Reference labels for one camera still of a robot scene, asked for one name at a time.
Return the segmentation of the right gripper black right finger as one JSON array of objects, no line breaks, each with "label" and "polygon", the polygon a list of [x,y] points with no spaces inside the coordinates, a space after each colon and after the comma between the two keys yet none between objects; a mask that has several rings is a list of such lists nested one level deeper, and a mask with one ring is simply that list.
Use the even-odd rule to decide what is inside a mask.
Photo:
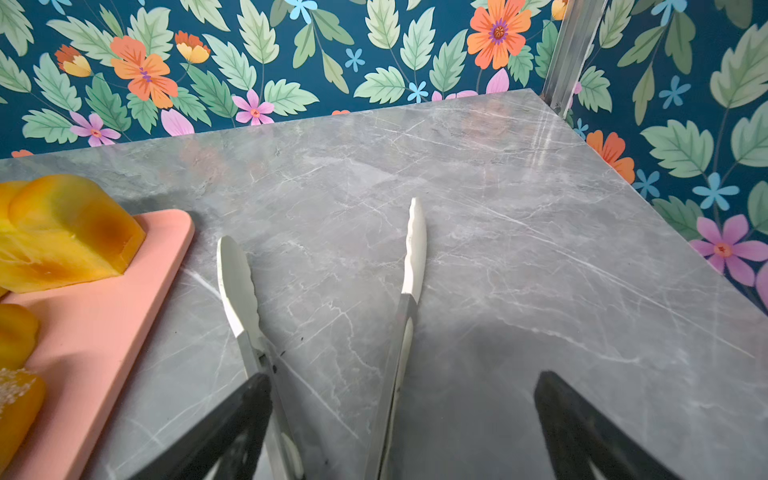
[{"label": "right gripper black right finger", "polygon": [[557,479],[679,477],[557,373],[540,373],[534,401]]}]

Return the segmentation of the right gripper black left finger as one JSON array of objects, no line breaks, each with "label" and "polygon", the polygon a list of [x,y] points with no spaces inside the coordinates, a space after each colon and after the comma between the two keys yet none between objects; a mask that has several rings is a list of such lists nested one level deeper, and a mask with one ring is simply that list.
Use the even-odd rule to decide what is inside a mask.
[{"label": "right gripper black left finger", "polygon": [[251,479],[272,414],[272,385],[258,373],[231,393],[135,479]]}]

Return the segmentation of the sesame seeded oval bread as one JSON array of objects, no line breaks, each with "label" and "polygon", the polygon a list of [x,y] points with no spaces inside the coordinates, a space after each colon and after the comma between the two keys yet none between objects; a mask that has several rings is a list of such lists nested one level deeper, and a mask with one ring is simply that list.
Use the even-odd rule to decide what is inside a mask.
[{"label": "sesame seeded oval bread", "polygon": [[45,395],[40,376],[25,369],[1,369],[1,472],[26,438]]}]

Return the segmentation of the steel tongs with white tips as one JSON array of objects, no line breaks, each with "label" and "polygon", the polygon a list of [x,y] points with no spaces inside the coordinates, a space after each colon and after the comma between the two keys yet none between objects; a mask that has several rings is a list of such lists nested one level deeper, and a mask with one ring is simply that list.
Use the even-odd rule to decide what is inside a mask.
[{"label": "steel tongs with white tips", "polygon": [[427,262],[425,203],[365,201],[318,245],[215,240],[214,288],[247,374],[273,412],[261,479],[389,479]]}]

